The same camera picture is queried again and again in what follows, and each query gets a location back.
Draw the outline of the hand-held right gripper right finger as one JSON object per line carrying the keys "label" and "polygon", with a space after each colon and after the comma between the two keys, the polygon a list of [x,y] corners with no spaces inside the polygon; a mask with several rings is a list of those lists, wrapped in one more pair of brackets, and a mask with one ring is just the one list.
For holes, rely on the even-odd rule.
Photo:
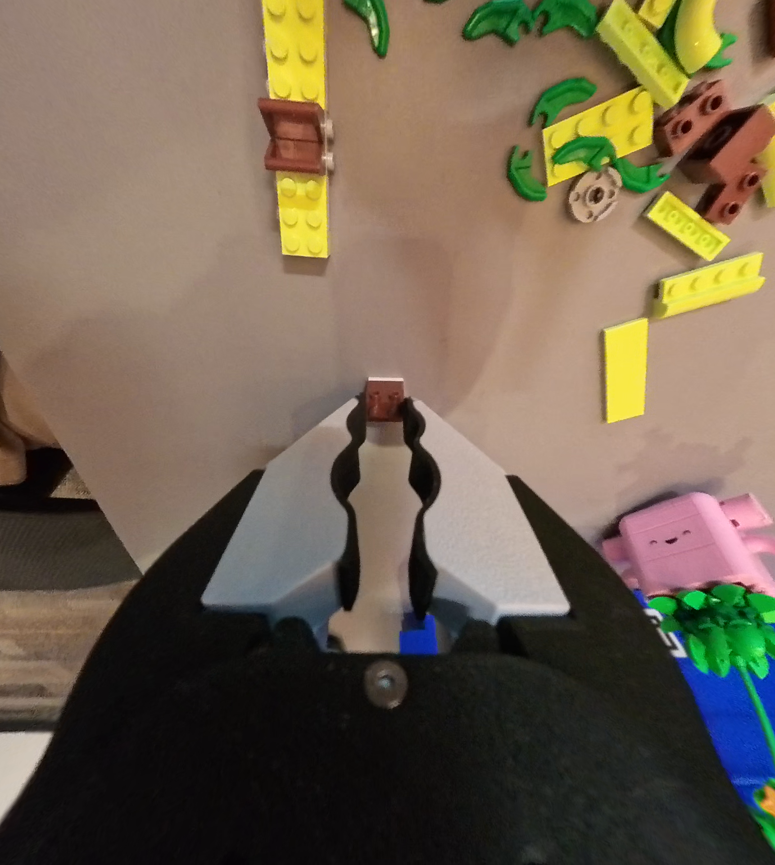
{"label": "hand-held right gripper right finger", "polygon": [[456,636],[471,620],[558,618],[565,591],[506,472],[421,400],[403,403],[408,482],[419,503],[408,596]]}

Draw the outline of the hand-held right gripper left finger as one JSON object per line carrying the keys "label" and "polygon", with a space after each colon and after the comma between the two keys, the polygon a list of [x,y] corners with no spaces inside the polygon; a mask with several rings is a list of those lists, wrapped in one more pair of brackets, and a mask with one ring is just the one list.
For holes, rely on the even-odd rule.
{"label": "hand-held right gripper left finger", "polygon": [[367,414],[354,397],[271,460],[201,595],[210,611],[297,618],[316,638],[360,588],[357,518]]}

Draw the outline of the brown toy brick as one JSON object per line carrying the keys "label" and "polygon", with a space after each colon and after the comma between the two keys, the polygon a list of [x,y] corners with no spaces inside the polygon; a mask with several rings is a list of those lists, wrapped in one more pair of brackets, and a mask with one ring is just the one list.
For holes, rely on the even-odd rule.
{"label": "brown toy brick", "polygon": [[404,384],[377,386],[366,383],[364,396],[367,424],[399,423],[403,420]]}

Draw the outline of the yellow and brown lego assembly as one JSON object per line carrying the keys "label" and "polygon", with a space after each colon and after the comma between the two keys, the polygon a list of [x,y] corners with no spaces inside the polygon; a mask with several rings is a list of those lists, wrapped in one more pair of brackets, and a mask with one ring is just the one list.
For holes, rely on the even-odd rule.
{"label": "yellow and brown lego assembly", "polygon": [[[262,1],[267,91],[277,100],[327,107],[323,1]],[[276,168],[282,253],[326,259],[328,178]]]}

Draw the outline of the brown toy clip piece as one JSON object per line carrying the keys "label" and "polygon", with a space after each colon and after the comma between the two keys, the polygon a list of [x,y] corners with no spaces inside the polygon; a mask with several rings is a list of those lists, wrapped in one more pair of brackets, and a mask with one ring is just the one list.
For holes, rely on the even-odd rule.
{"label": "brown toy clip piece", "polygon": [[327,176],[335,171],[335,155],[320,139],[272,137],[263,166],[268,171]]}
{"label": "brown toy clip piece", "polygon": [[324,145],[334,140],[333,121],[317,102],[260,98],[258,109],[269,134],[277,141]]}

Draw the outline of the pink toy planter figure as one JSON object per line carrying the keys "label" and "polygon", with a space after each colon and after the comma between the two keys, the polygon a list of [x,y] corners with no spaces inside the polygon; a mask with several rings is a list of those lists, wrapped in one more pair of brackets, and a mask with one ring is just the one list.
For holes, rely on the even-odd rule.
{"label": "pink toy planter figure", "polygon": [[775,578],[761,561],[775,557],[772,524],[752,494],[691,492],[623,516],[602,553],[700,673],[744,686],[773,767],[752,814],[775,851],[775,730],[757,689],[775,662]]}

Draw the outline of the black office chair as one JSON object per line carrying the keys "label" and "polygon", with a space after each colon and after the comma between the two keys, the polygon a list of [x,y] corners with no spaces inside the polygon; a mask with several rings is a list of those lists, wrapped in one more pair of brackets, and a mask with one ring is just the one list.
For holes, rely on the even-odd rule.
{"label": "black office chair", "polygon": [[72,468],[64,451],[41,448],[27,454],[24,481],[0,486],[0,591],[75,591],[141,578],[90,494],[54,495]]}

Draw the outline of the blue labelled plastic bin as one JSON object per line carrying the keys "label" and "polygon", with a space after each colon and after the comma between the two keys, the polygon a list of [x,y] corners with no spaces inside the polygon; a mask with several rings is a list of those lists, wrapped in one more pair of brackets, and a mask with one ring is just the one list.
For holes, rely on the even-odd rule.
{"label": "blue labelled plastic bin", "polygon": [[566,617],[501,623],[508,649],[586,675],[672,744],[686,739],[675,722],[690,693],[730,781],[774,813],[764,802],[775,790],[775,589],[738,575],[630,602],[620,593],[616,606],[583,599]]}

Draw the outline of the pile of toy bricks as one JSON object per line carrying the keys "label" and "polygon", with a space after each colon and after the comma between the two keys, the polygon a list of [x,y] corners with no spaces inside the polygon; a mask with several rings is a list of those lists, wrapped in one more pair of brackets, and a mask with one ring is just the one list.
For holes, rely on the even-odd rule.
{"label": "pile of toy bricks", "polygon": [[[337,2],[343,383],[460,415],[775,418],[775,92],[720,12]],[[669,22],[676,16],[676,23]]]}

